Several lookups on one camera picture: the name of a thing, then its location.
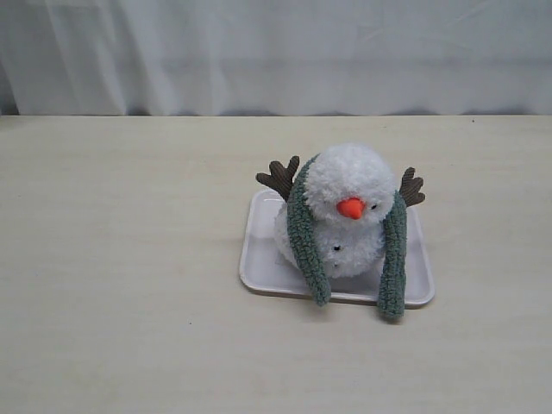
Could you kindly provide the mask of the green fuzzy scarf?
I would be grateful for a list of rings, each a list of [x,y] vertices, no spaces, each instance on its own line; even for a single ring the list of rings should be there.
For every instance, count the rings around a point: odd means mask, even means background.
[[[375,266],[382,266],[377,307],[381,317],[389,321],[397,321],[405,313],[408,208],[400,196],[395,197],[392,210],[384,220],[385,255]],[[291,239],[299,254],[299,266],[296,268],[303,276],[313,301],[319,306],[326,305],[330,301],[330,281],[333,279],[325,274],[315,251],[313,228],[304,207],[292,206]]]

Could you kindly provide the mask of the white plastic tray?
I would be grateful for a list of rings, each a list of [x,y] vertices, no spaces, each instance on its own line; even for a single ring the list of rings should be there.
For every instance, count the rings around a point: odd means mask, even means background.
[[[273,190],[261,190],[254,194],[241,251],[240,279],[252,292],[310,299],[311,294],[300,271],[284,258],[275,244],[274,220],[282,204],[283,199]],[[360,276],[331,280],[331,300],[375,305],[381,268],[378,265],[376,269]],[[430,303],[435,297],[436,288],[421,221],[415,207],[407,209],[405,273],[405,307],[416,309]]]

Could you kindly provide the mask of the white backdrop curtain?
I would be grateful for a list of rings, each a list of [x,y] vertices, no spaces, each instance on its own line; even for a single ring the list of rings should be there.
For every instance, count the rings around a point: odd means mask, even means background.
[[[547,115],[548,1],[4,1],[17,115]]]

